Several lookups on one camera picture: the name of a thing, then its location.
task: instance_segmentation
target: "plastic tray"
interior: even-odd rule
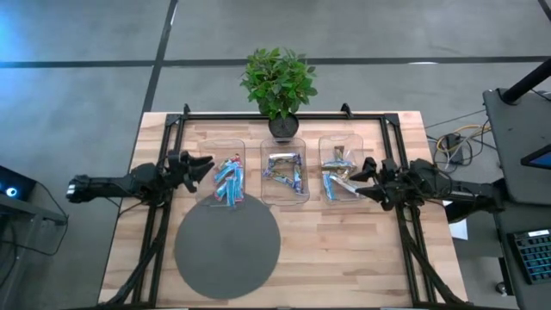
[[[323,163],[327,161],[335,160],[335,146],[344,146],[343,159],[349,160],[356,165],[356,169],[350,172],[350,175],[360,171],[363,165],[363,138],[358,134],[344,134],[344,135],[328,135],[319,138],[319,164],[320,168]],[[335,194],[335,200],[330,200],[325,192],[325,186],[323,184],[323,168],[321,169],[321,188],[323,190],[323,197],[328,204],[336,204],[340,202],[354,202],[363,199],[362,195],[356,195],[349,192],[339,184],[332,182],[333,193]],[[366,183],[348,181],[358,187],[365,187]]]
[[[293,206],[303,204],[310,199],[308,190],[308,173],[306,165],[306,143],[302,139],[266,139],[260,144],[261,173],[268,167],[270,154],[275,153],[298,153],[302,160],[300,171],[302,172],[302,188],[304,194],[296,194],[294,190],[269,177],[262,177],[262,201],[267,205]],[[293,179],[294,164],[278,164],[275,170]]]
[[[218,139],[203,141],[199,144],[199,152],[201,156],[212,156],[214,161],[214,167],[203,178],[199,186],[197,187],[197,193],[195,199],[200,203],[207,203],[209,206],[221,207],[226,205],[226,196],[222,201],[218,202],[215,199],[208,199],[209,202],[204,202],[205,198],[214,194],[214,191],[222,184],[214,183],[214,175],[219,172],[218,166],[223,163],[227,158],[239,154],[241,157],[241,163],[243,169],[245,169],[245,143],[240,139]],[[245,192],[246,185],[246,173],[243,175],[243,191]]]

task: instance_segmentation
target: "gray circular mat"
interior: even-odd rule
[[[236,209],[195,205],[176,236],[174,256],[183,280],[214,299],[246,295],[274,270],[281,246],[276,219],[257,198],[245,195]]]

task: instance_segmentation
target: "wooden table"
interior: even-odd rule
[[[398,113],[408,159],[430,160],[421,114]],[[157,161],[165,116],[166,113],[144,115],[132,167]],[[384,212],[369,199],[342,206],[327,206],[323,201],[319,137],[343,133],[358,133],[363,137],[365,156],[378,161],[384,158],[377,121],[301,121],[296,137],[306,142],[310,200],[299,207],[271,208],[282,236],[279,261],[261,288],[237,299],[208,299],[193,291],[180,276],[174,259],[176,231],[195,205],[194,196],[180,186],[172,203],[158,307],[410,306],[396,213]],[[393,154],[399,162],[393,133],[390,136]],[[183,149],[199,155],[200,141],[224,138],[244,141],[246,192],[260,197],[259,147],[262,140],[270,138],[266,121],[187,121]],[[135,202],[126,199],[122,208]],[[119,218],[99,301],[112,297],[136,266],[146,215],[146,207],[139,207]],[[454,293],[466,300],[444,210],[439,205],[426,204],[422,207],[421,221],[430,262]],[[416,267],[419,290],[424,297],[422,276]],[[143,296],[149,291],[148,276],[146,274]]]

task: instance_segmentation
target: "candy bar wrapper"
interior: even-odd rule
[[[321,167],[325,169],[355,169],[356,165],[349,160],[334,160],[324,162]]]
[[[274,168],[276,164],[295,163],[302,165],[302,158],[298,153],[275,153],[268,156],[268,167]]]
[[[242,165],[241,164],[241,157],[239,156],[239,154],[235,154],[234,156],[232,156],[230,158],[226,158],[223,162],[221,162],[218,165],[218,171],[224,170],[224,168],[226,168],[226,166],[230,163],[239,163],[239,165]]]
[[[223,182],[222,185],[220,185],[216,191],[214,192],[214,198],[216,198],[217,201],[221,202],[222,198],[224,198],[224,195],[226,194],[227,189],[227,181]]]
[[[291,188],[294,188],[294,181],[277,171],[271,171],[269,177],[271,177],[273,180],[276,180],[279,183],[283,183],[285,185],[288,185]]]
[[[293,177],[294,177],[294,184],[293,184],[294,191],[297,194],[304,194],[304,191],[302,190],[302,170],[300,169],[300,166],[297,164],[294,166]]]
[[[357,186],[355,186],[354,184],[352,183],[348,183],[346,181],[344,181],[341,177],[339,177],[338,175],[334,174],[334,173],[331,173],[329,175],[329,178],[333,181],[335,181],[338,185],[344,187],[346,190],[348,190],[350,193],[354,193],[354,195],[356,195],[356,197],[359,197],[360,195],[358,193],[356,193],[356,189],[358,188]]]
[[[238,167],[235,169],[235,172],[233,172],[233,175],[236,178],[235,183],[235,201],[236,202],[242,202],[245,198],[243,194],[243,168]]]
[[[329,171],[323,171],[323,178],[327,199],[329,199],[330,201],[336,200],[337,198],[335,197],[335,193],[333,192],[333,184],[331,182]]]
[[[227,177],[226,183],[226,193],[227,193],[227,202],[228,207],[235,207],[235,183],[237,182],[236,177]]]
[[[214,183],[218,184],[218,183],[222,182],[222,180],[224,180],[224,177],[226,177],[228,173],[234,171],[235,168],[237,168],[238,166],[239,166],[239,164],[235,163],[235,162],[231,162],[231,163],[227,164],[226,167],[224,167],[223,170],[221,170],[220,172],[218,172],[217,174],[214,175]]]
[[[263,177],[271,177],[272,175],[272,167],[267,167],[266,170],[262,171],[262,176]]]
[[[333,150],[333,154],[335,157],[335,161],[343,161],[344,160],[344,146],[335,146],[335,149]]]

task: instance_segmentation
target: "black metal frame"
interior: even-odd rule
[[[404,144],[404,139],[401,132],[401,127],[399,123],[398,114],[353,114],[350,110],[348,104],[343,104],[341,112],[332,113],[332,114],[317,114],[317,113],[300,113],[297,114],[297,117],[300,120],[369,120],[369,121],[378,121],[381,125],[381,135],[383,140],[383,145],[385,148],[385,156],[387,158],[393,158],[393,149],[390,142],[389,126],[393,128],[396,144],[398,148],[399,161],[402,167],[408,167],[408,161],[406,156],[406,146]],[[171,131],[174,126],[177,125],[176,140],[174,142],[174,150],[180,151],[182,148],[183,142],[183,130],[184,124],[186,121],[250,121],[250,120],[268,120],[268,117],[260,114],[193,114],[190,113],[189,107],[186,104],[182,114],[168,114],[166,115],[163,139],[161,143],[161,148],[158,155],[158,164],[163,165],[164,160],[166,159],[166,153],[169,147],[169,140]],[[99,304],[94,307],[79,308],[83,309],[144,309],[144,308],[154,308],[157,305],[157,296],[158,296],[158,285],[160,282],[160,275],[162,270],[163,255],[164,255],[164,246],[166,242],[166,235],[169,225],[170,218],[170,209],[172,202],[172,191],[166,196],[165,204],[162,206],[150,205],[147,220],[145,222],[145,231],[141,247],[141,252],[139,256],[139,263],[136,269],[128,278],[127,282],[121,287],[119,293],[110,301],[105,304]],[[156,219],[156,213],[159,208],[162,208],[162,215],[160,220],[160,225],[153,238],[153,228]],[[407,228],[407,222],[405,217],[405,209],[408,208],[411,217],[412,225],[415,239],[411,237],[409,230]],[[404,255],[404,263],[406,266],[406,276],[410,289],[410,295],[412,299],[412,306],[414,308],[423,308],[423,309],[497,309],[491,307],[475,307],[468,304],[454,305],[454,304],[442,304],[436,302],[436,294],[434,290],[434,281],[441,282],[437,278],[437,274],[434,270],[428,270],[430,264],[428,263],[427,250],[424,243],[423,228],[421,227],[421,221],[419,219],[419,210],[417,207],[406,207],[401,204],[398,205],[396,209],[396,218],[398,221],[398,229],[400,235],[400,241],[402,244],[402,251]],[[412,249],[411,242],[415,242],[417,245]],[[421,301],[419,297],[418,285],[416,281],[415,269],[413,266],[412,255],[415,256],[418,260],[421,258],[422,261],[419,261],[423,266],[428,264],[429,268],[422,269],[424,286],[427,294],[428,301]],[[149,263],[154,259],[154,265],[152,269],[152,279],[151,279],[151,288],[149,295],[146,301],[142,301],[142,288],[144,283],[145,269]],[[130,292],[133,291],[133,296],[130,303],[125,304],[127,297]]]

